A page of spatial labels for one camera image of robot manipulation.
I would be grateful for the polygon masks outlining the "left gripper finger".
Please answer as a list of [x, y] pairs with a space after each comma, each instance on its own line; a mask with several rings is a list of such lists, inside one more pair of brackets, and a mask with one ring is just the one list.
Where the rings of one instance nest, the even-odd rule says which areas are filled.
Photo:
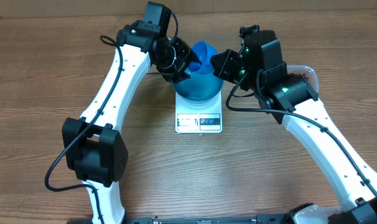
[[174, 81], [175, 82], [182, 82], [186, 79], [189, 79], [190, 78], [190, 75], [185, 72], [185, 70], [182, 70], [182, 69], [177, 69], [174, 73]]
[[188, 65], [189, 70], [200, 70], [202, 67], [202, 61], [198, 57], [198, 55], [194, 52], [192, 60], [190, 64]]

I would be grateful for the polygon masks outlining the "blue plastic measuring scoop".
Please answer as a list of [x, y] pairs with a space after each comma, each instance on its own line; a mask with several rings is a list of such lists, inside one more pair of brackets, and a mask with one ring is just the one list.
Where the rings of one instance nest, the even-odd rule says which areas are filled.
[[198, 62], [192, 62], [188, 69], [190, 72], [198, 73], [201, 75], [206, 75], [208, 73], [213, 73], [214, 69], [213, 66], [210, 63], [210, 59], [212, 56], [217, 54], [217, 51], [214, 47], [206, 43], [204, 40], [201, 40], [200, 42], [197, 42], [192, 47], [193, 52], [197, 55], [199, 61]]

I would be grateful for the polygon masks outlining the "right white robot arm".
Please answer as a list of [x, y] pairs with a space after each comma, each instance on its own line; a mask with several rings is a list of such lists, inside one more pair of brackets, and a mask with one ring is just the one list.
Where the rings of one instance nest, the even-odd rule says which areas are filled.
[[285, 213], [282, 223], [377, 223], [377, 172], [334, 125], [306, 77], [290, 73], [272, 30], [242, 27], [239, 52], [226, 50], [210, 62], [216, 77], [235, 89], [251, 90], [257, 112], [269, 113], [296, 137], [326, 176], [337, 208], [305, 203]]

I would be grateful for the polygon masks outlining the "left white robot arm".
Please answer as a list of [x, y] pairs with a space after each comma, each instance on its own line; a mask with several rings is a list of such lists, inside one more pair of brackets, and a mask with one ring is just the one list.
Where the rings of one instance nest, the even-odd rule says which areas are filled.
[[119, 30], [116, 38], [102, 35], [114, 47], [113, 63], [95, 98], [78, 119], [62, 126], [65, 149], [61, 153], [87, 189], [93, 216], [87, 223], [123, 223], [125, 209], [119, 180], [128, 161], [121, 137], [124, 117], [138, 85], [152, 66], [172, 83], [190, 77], [187, 68], [199, 59], [176, 35], [169, 38], [169, 21], [175, 14], [165, 5], [148, 2], [144, 16]]

